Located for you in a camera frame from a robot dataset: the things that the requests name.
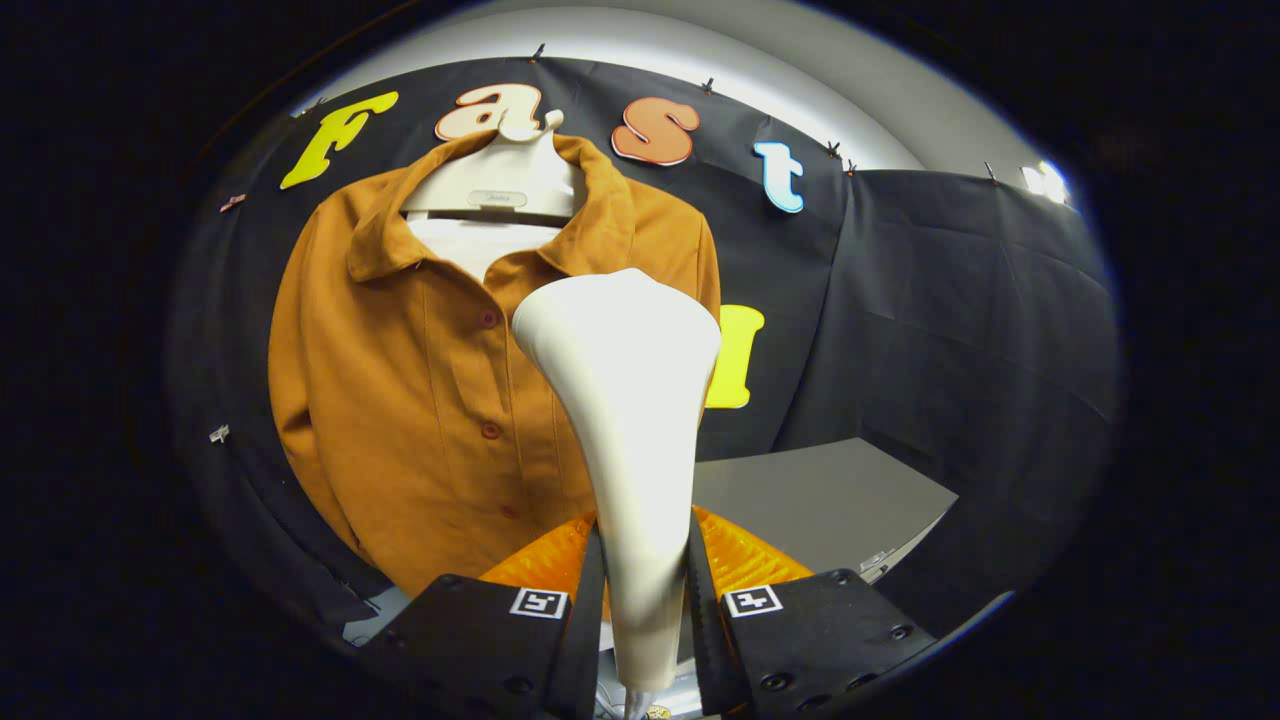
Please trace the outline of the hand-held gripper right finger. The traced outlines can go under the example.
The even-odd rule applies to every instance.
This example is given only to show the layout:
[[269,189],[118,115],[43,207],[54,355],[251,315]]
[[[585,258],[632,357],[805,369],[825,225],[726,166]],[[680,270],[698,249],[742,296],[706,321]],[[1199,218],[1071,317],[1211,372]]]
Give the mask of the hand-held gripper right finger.
[[927,659],[937,639],[855,571],[838,568],[730,589],[731,565],[777,568],[760,541],[694,509],[687,597],[701,711],[817,717],[870,696]]

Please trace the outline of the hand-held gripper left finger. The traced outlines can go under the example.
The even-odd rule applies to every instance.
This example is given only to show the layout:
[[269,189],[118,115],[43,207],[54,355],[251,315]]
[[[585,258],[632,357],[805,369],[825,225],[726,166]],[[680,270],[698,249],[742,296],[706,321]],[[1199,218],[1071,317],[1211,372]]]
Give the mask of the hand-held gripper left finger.
[[605,560],[588,532],[576,596],[438,577],[362,647],[428,719],[593,719]]

